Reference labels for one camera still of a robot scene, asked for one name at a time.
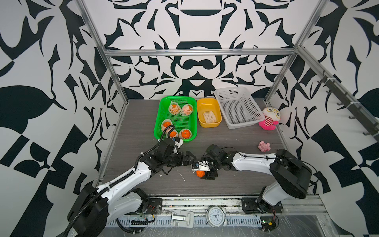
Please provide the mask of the orange being unwrapped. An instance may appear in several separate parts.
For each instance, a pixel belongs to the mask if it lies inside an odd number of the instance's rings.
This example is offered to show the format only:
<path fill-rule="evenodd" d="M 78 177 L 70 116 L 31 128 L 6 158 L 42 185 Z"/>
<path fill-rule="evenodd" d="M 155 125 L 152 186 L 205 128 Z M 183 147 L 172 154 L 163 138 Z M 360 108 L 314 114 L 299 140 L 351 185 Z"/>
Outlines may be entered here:
<path fill-rule="evenodd" d="M 203 177 L 205 177 L 205 171 L 198 170 L 198 171 L 196 171 L 196 175 L 197 175 L 199 178 L 203 178 Z"/>

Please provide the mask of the white foam net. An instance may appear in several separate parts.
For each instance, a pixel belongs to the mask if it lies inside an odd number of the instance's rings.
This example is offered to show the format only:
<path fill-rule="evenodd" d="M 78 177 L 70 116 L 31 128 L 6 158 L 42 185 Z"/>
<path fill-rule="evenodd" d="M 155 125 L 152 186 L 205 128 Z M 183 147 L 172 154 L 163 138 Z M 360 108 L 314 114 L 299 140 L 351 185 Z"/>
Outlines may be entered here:
<path fill-rule="evenodd" d="M 213 111 L 204 112 L 203 117 L 204 117 L 205 123 L 216 123 L 217 122 L 217 118 L 216 118 L 215 114 L 213 113 Z"/>

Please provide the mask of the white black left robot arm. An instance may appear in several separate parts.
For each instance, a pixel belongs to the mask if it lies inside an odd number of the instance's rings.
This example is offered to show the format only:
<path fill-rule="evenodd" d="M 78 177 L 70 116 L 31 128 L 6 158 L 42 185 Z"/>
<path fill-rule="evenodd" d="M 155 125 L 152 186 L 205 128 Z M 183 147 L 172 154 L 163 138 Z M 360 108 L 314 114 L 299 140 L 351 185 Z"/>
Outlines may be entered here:
<path fill-rule="evenodd" d="M 174 125 L 167 127 L 159 141 L 142 152 L 134 166 L 122 175 L 97 187 L 85 186 L 69 211 L 69 224 L 61 236 L 67 237 L 75 230 L 78 237 L 97 237 L 108 223 L 121 216 L 144 212 L 149 196 L 138 185 L 164 171 L 165 166 L 169 169 L 191 166 L 196 160 L 191 152 L 180 151 L 182 139 L 170 138 L 174 128 Z"/>

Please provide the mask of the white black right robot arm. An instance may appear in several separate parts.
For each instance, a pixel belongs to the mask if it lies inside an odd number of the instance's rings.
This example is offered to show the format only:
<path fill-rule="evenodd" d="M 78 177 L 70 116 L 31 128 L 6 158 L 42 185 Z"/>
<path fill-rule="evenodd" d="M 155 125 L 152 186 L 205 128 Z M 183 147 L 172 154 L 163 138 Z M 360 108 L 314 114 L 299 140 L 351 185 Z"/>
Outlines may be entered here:
<path fill-rule="evenodd" d="M 273 213 L 289 197 L 306 198 L 311 177 L 316 170 L 284 149 L 256 155 L 242 153 L 235 148 L 227 152 L 215 144 L 209 146 L 202 158 L 192 164 L 192 169 L 207 180 L 215 179 L 220 169 L 272 175 L 275 181 L 264 186 L 257 198 L 242 199 L 242 210 L 246 214 Z"/>

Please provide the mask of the netted orange front middle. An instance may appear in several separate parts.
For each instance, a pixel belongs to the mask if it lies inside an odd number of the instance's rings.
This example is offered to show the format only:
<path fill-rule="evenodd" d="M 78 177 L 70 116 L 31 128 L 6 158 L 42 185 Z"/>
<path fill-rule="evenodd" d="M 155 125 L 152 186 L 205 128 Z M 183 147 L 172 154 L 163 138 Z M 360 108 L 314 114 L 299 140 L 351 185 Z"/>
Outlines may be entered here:
<path fill-rule="evenodd" d="M 166 137 L 170 138 L 170 139 L 173 139 L 173 138 L 175 138 L 177 136 L 178 136 L 178 132 L 175 129 L 168 130 L 167 133 L 166 133 Z"/>

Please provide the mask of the netted orange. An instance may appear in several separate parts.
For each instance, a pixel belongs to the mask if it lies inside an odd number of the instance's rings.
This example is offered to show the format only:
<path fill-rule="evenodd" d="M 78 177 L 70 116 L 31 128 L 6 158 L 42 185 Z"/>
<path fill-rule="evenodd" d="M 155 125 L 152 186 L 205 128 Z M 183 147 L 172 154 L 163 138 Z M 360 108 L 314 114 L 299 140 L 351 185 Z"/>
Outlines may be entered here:
<path fill-rule="evenodd" d="M 171 101 L 168 107 L 168 111 L 171 115 L 178 115 L 181 112 L 181 107 L 175 101 Z"/>
<path fill-rule="evenodd" d="M 192 113 L 193 113 L 193 106 L 191 104 L 185 104 L 180 111 L 180 115 L 182 116 L 189 116 Z"/>
<path fill-rule="evenodd" d="M 168 130 L 167 133 L 166 133 L 166 137 L 170 138 L 170 139 L 173 139 L 173 138 L 175 138 L 177 136 L 178 136 L 178 132 L 175 129 Z"/>
<path fill-rule="evenodd" d="M 182 140 L 188 140 L 190 138 L 192 138 L 192 132 L 190 129 L 182 129 L 180 132 L 179 132 L 179 138 L 182 139 Z"/>
<path fill-rule="evenodd" d="M 167 127 L 172 125 L 172 121 L 170 119 L 165 119 L 161 124 L 161 131 L 165 131 Z"/>

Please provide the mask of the netted orange front left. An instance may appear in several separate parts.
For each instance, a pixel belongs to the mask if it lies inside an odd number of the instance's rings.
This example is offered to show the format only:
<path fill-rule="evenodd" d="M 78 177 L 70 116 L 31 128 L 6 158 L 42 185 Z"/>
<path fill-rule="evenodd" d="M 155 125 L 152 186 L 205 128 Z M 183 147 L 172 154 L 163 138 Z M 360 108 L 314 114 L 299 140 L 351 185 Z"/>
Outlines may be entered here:
<path fill-rule="evenodd" d="M 165 119 L 161 124 L 161 131 L 165 131 L 167 127 L 172 125 L 172 121 L 170 119 Z"/>

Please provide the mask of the white analog clock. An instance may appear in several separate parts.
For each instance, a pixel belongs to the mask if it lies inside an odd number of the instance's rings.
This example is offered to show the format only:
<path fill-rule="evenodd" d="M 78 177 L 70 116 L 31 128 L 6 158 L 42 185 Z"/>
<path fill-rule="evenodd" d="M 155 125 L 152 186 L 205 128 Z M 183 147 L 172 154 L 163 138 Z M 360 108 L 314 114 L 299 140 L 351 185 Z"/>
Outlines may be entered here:
<path fill-rule="evenodd" d="M 209 226 L 218 228 L 227 225 L 226 211 L 223 207 L 213 206 L 207 210 L 206 220 Z"/>

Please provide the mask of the small pink pig toy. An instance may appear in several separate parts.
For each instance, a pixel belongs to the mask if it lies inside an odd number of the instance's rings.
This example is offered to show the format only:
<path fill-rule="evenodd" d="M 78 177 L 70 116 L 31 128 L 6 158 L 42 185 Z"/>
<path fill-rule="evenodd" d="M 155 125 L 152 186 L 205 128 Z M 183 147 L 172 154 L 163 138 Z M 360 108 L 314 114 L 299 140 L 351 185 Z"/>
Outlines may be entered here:
<path fill-rule="evenodd" d="M 264 141 L 261 141 L 261 142 L 259 142 L 259 144 L 258 144 L 258 149 L 261 151 L 261 152 L 268 152 L 268 151 L 270 151 L 271 150 L 271 146 L 270 146 L 270 143 L 265 143 Z"/>

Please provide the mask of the netted orange back left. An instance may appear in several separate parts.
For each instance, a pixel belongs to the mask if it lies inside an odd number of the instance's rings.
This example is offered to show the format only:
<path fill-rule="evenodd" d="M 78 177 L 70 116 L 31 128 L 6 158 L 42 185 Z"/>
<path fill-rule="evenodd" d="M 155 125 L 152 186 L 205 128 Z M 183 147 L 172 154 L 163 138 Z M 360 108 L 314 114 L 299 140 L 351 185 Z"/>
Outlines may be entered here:
<path fill-rule="evenodd" d="M 178 115 L 181 112 L 181 107 L 175 101 L 171 101 L 168 107 L 168 111 L 171 115 Z"/>

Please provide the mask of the netted orange back right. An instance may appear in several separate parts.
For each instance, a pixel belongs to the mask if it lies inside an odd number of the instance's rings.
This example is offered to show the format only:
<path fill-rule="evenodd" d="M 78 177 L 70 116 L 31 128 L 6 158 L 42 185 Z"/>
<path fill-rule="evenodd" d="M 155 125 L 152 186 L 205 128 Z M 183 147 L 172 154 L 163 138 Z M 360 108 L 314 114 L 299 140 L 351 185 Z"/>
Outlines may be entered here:
<path fill-rule="evenodd" d="M 180 115 L 182 116 L 189 116 L 192 113 L 193 113 L 193 106 L 191 104 L 185 104 L 180 111 Z"/>

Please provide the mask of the white rectangular device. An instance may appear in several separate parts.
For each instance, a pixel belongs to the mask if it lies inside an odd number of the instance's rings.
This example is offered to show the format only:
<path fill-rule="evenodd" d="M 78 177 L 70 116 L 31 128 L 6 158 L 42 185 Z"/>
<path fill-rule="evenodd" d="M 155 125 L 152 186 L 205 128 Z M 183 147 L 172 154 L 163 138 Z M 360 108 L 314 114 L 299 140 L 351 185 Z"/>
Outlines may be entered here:
<path fill-rule="evenodd" d="M 194 212 L 184 210 L 172 210 L 170 224 L 174 227 L 193 228 Z"/>

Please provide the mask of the white perforated plastic basket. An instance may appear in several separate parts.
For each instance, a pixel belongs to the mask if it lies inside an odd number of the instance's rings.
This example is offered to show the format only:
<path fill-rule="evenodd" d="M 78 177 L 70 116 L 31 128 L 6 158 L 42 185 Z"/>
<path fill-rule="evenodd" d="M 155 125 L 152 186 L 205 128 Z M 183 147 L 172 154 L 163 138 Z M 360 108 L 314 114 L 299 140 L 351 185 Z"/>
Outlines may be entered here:
<path fill-rule="evenodd" d="M 245 87 L 228 87 L 214 92 L 229 129 L 255 125 L 265 119 L 258 104 Z"/>

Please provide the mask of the pink white plush doll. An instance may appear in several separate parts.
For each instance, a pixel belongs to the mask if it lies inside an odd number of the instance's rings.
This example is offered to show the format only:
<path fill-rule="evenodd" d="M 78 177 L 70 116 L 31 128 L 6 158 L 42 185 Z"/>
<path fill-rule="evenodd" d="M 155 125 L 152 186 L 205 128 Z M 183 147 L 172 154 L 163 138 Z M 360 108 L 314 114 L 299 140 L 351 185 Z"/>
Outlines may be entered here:
<path fill-rule="evenodd" d="M 278 109 L 273 107 L 266 107 L 263 109 L 265 119 L 258 123 L 258 125 L 267 131 L 275 130 L 275 126 L 279 124 L 281 113 Z"/>

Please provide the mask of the small circuit board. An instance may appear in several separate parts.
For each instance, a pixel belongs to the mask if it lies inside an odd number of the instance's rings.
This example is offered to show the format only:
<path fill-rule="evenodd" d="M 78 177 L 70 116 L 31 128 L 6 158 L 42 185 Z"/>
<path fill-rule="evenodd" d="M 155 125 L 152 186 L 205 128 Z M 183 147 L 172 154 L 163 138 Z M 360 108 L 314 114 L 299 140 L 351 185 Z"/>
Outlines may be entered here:
<path fill-rule="evenodd" d="M 262 216 L 260 217 L 261 227 L 259 230 L 265 233 L 271 233 L 277 228 L 277 222 L 273 220 L 271 217 Z"/>

